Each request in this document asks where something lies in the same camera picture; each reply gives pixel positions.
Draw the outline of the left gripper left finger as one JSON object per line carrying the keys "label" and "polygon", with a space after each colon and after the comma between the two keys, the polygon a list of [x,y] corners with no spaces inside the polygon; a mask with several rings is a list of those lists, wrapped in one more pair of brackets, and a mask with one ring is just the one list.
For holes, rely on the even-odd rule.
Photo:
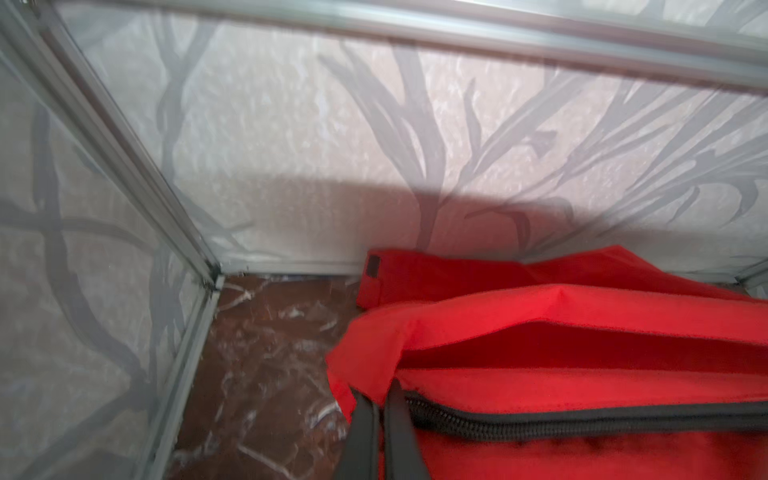
{"label": "left gripper left finger", "polygon": [[379,478],[381,418],[379,407],[359,392],[333,480],[376,480]]}

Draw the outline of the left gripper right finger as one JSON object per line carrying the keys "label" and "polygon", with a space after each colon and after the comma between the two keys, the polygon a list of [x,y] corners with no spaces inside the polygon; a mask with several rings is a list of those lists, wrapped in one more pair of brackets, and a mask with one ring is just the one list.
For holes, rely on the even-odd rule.
{"label": "left gripper right finger", "polygon": [[387,480],[431,479],[398,380],[392,382],[384,405],[384,443]]}

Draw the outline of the red jacket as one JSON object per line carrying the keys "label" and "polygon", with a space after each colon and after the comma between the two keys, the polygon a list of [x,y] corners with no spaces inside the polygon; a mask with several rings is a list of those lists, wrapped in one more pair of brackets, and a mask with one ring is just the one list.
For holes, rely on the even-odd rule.
{"label": "red jacket", "polygon": [[398,380],[431,479],[763,479],[767,304],[621,247],[533,264],[368,253],[327,356],[351,424]]}

